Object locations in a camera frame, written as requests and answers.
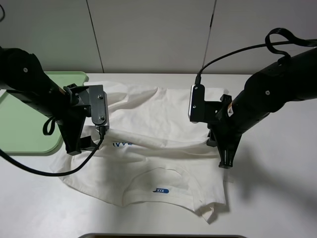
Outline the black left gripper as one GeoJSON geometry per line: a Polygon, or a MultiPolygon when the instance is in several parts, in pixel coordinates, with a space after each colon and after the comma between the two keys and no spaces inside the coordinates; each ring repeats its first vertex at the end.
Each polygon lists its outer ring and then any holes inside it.
{"type": "Polygon", "coordinates": [[[63,87],[66,95],[65,110],[56,119],[62,138],[65,139],[67,154],[75,156],[81,150],[94,150],[98,146],[91,136],[82,137],[82,129],[86,117],[91,116],[88,86],[70,84],[63,87]]]}

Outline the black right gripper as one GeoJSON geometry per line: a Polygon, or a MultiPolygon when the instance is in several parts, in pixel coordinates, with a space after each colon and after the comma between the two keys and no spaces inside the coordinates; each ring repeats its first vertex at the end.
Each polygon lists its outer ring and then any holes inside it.
{"type": "Polygon", "coordinates": [[[232,99],[224,94],[220,101],[207,101],[206,104],[206,119],[210,129],[206,144],[218,148],[219,167],[230,169],[238,148],[238,143],[230,142],[248,130],[248,97],[239,94],[232,99]]]}

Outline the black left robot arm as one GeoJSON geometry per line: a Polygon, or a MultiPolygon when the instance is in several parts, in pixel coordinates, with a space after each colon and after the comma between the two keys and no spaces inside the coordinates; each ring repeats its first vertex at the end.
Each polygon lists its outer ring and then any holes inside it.
{"type": "Polygon", "coordinates": [[[43,125],[45,136],[52,135],[57,126],[68,154],[98,150],[99,145],[90,136],[81,135],[86,118],[105,130],[105,95],[101,85],[60,87],[44,73],[34,54],[1,48],[0,87],[48,118],[43,125]]]}

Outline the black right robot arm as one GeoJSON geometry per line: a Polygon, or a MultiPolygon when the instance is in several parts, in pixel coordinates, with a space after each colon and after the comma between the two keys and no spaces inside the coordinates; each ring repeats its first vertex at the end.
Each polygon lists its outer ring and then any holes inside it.
{"type": "Polygon", "coordinates": [[[280,110],[287,102],[305,101],[317,97],[317,51],[275,62],[252,75],[235,99],[225,95],[224,103],[209,124],[220,154],[219,167],[233,166],[241,136],[269,114],[280,110]]]}

